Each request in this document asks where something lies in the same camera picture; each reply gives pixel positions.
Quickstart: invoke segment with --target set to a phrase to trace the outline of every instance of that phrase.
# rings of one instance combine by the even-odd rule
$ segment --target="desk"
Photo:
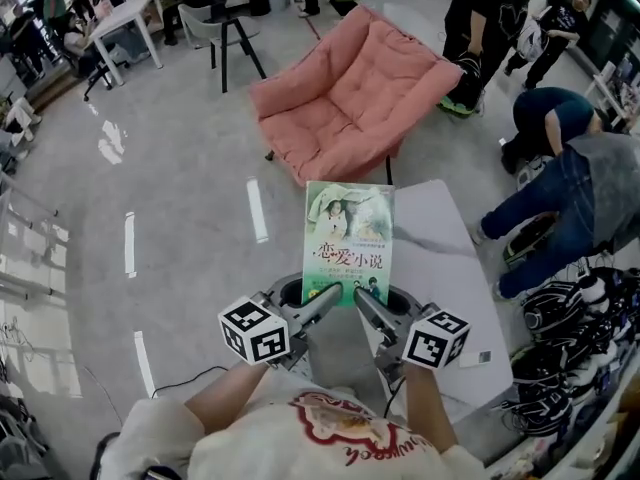
[[[433,301],[470,322],[471,332],[463,353],[491,351],[490,363],[462,369],[454,361],[436,372],[445,409],[455,423],[513,383],[496,306],[471,238],[443,181],[397,190],[395,228],[391,284],[421,304]],[[375,354],[382,335],[360,317]],[[382,384],[388,399],[384,378]],[[391,404],[391,412],[406,419],[404,385]]]
[[[611,125],[616,126],[620,121],[626,119],[627,113],[620,106],[620,103],[618,102],[618,100],[616,100],[615,96],[611,94],[611,91],[607,87],[607,84],[602,79],[602,76],[600,76],[600,74],[593,75],[593,82],[591,82],[591,85],[584,93],[584,97],[588,98],[589,94],[591,94],[596,87],[600,90],[600,92],[602,92],[602,94],[604,94],[604,97],[607,99],[611,107],[613,107],[613,109],[616,111],[616,114],[618,115],[618,117],[615,118]]]
[[[149,48],[151,57],[153,57],[153,62],[156,63],[156,67],[158,69],[162,67],[160,57],[158,57],[158,52],[153,45],[153,41],[151,40],[151,36],[149,35],[149,31],[147,30],[147,26],[144,22],[144,18],[142,17],[142,11],[150,1],[151,0],[127,0],[123,4],[114,8],[113,12],[109,16],[105,17],[96,27],[96,29],[91,33],[91,40],[95,43],[98,51],[100,52],[100,55],[102,55],[102,58],[109,67],[109,71],[111,71],[111,74],[113,75],[113,78],[115,78],[118,85],[123,85],[124,81],[120,76],[118,68],[116,68],[116,65],[109,57],[109,52],[107,52],[107,49],[102,42],[102,38],[109,32],[112,32],[120,28],[121,26],[126,25],[130,21],[135,21],[138,25],[140,33],[142,34],[142,38],[144,39],[144,42],[147,43],[147,48]],[[158,14],[162,19],[162,7],[160,5],[160,0],[155,0],[155,3],[156,7],[158,8]]]

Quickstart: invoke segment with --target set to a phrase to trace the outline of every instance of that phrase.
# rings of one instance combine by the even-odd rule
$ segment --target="book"
[[[303,302],[340,282],[338,306],[353,306],[357,287],[387,303],[393,196],[389,185],[307,182]]]

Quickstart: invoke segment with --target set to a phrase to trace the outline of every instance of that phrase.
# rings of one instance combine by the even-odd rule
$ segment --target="shoe pile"
[[[562,434],[640,339],[640,271],[594,268],[575,283],[551,281],[523,308],[534,344],[512,359],[517,398],[499,407],[525,435]]]

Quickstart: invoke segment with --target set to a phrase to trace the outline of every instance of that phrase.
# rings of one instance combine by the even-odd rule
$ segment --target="gray floor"
[[[367,1],[414,9],[431,24],[431,47],[441,51],[446,0]],[[324,33],[337,19],[324,7],[313,23]],[[267,74],[300,59],[316,42],[292,10],[259,21],[262,33],[252,42]],[[92,375],[121,418],[147,396],[135,331],[143,332],[156,386],[214,364],[231,365],[235,359],[220,338],[216,312],[302,267],[304,193],[284,169],[263,159],[266,148],[247,93],[258,80],[249,57],[231,49],[229,93],[222,95],[220,72],[210,70],[207,49],[190,50],[182,39],[178,46],[160,47],[160,56],[162,70],[147,60],[124,73],[123,87],[96,88],[88,104],[80,86],[49,107],[17,175],[25,189],[60,210],[70,238],[58,251],[66,260],[42,274],[64,295],[26,307],[4,304],[5,320],[15,316],[24,333],[5,343],[10,388],[25,397],[74,480],[86,478],[96,443],[120,426]],[[394,161],[396,185],[443,179],[469,223],[500,203],[514,181],[501,168],[498,140],[514,133],[511,105],[523,79],[524,72],[511,79],[498,74],[488,87],[483,116],[427,116]],[[546,82],[584,91],[589,80],[565,55]],[[262,196],[269,235],[263,243],[256,243],[249,211],[251,177]],[[384,183],[383,169],[368,181]],[[130,212],[135,277],[125,272],[124,222]],[[489,282],[502,268],[501,246],[481,251]],[[637,258],[637,245],[626,252],[618,264]],[[33,255],[15,258],[7,260],[10,269],[38,263]],[[515,350],[526,341],[518,310],[498,309]],[[354,313],[332,314],[313,338],[319,382],[353,385],[380,409],[380,387]],[[214,375],[171,395],[186,397]],[[486,461],[516,439],[485,410],[457,431]]]

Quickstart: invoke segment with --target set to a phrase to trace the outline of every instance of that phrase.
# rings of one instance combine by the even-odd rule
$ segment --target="pink fabric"
[[[460,70],[361,5],[302,59],[251,87],[269,147],[296,181],[357,181],[460,79]]]

